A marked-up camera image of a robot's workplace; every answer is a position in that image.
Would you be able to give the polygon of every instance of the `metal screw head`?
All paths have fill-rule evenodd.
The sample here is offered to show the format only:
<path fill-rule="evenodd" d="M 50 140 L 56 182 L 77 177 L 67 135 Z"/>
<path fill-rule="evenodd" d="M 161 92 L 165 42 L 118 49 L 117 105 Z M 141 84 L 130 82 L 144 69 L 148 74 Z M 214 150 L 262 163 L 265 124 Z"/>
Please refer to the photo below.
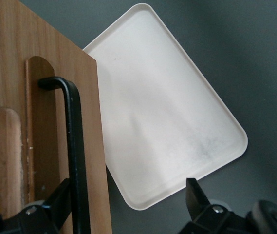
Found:
<path fill-rule="evenodd" d="M 27 211 L 26 211 L 26 214 L 27 215 L 31 215 L 32 213 L 36 212 L 37 208 L 35 206 L 29 208 Z"/>
<path fill-rule="evenodd" d="M 224 209 L 221 206 L 213 206 L 213 210 L 216 213 L 223 213 L 224 212 Z"/>

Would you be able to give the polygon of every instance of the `black handle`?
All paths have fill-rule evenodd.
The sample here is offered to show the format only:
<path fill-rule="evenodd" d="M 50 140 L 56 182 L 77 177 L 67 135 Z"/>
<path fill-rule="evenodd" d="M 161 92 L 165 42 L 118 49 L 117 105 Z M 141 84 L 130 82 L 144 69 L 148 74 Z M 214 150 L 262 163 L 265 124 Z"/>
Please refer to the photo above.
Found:
<path fill-rule="evenodd" d="M 79 91 L 75 84 L 61 77 L 43 78 L 40 88 L 61 88 L 65 99 L 71 210 L 74 234 L 90 234 L 90 213 L 86 183 L 82 115 Z"/>

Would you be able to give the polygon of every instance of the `plastic tray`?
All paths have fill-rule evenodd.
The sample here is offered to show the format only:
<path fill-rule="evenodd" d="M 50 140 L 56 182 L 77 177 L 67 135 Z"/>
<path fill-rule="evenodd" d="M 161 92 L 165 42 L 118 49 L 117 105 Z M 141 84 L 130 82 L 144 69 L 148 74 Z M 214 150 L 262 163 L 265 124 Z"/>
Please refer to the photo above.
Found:
<path fill-rule="evenodd" d="M 146 209 L 246 150 L 245 131 L 149 5 L 84 51 L 97 60 L 106 165 L 130 207 Z"/>

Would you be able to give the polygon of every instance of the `gray surface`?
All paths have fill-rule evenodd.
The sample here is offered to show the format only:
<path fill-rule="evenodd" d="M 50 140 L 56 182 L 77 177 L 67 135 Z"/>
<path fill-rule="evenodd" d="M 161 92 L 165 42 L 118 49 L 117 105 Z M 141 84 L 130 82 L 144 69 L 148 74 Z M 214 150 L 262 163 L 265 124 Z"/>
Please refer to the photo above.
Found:
<path fill-rule="evenodd" d="M 135 0 L 22 0 L 83 48 Z M 239 215 L 277 203 L 277 0 L 147 0 L 247 132 L 248 149 L 201 179 L 209 198 Z M 145 211 L 123 201 L 108 175 L 114 234 L 177 233 L 188 221 L 185 190 Z"/>

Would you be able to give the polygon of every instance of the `wooden panel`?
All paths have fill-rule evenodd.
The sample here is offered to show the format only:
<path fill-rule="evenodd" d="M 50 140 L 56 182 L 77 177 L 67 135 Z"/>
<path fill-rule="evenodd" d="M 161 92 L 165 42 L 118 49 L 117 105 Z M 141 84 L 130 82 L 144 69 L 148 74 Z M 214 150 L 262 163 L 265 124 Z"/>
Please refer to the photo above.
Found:
<path fill-rule="evenodd" d="M 41 78 L 53 77 L 54 69 L 42 57 L 26 61 L 29 193 L 45 200 L 59 185 L 56 99 L 54 91 L 40 89 Z"/>
<path fill-rule="evenodd" d="M 21 209 L 21 130 L 18 115 L 0 107 L 0 214 L 4 218 Z"/>
<path fill-rule="evenodd" d="M 111 233 L 111 218 L 103 149 L 96 61 L 17 0 L 0 0 L 0 106 L 12 108 L 21 119 L 25 202 L 29 194 L 25 61 L 41 56 L 55 75 L 80 91 L 83 136 L 92 233 Z M 63 96 L 56 92 L 60 179 L 68 176 Z"/>

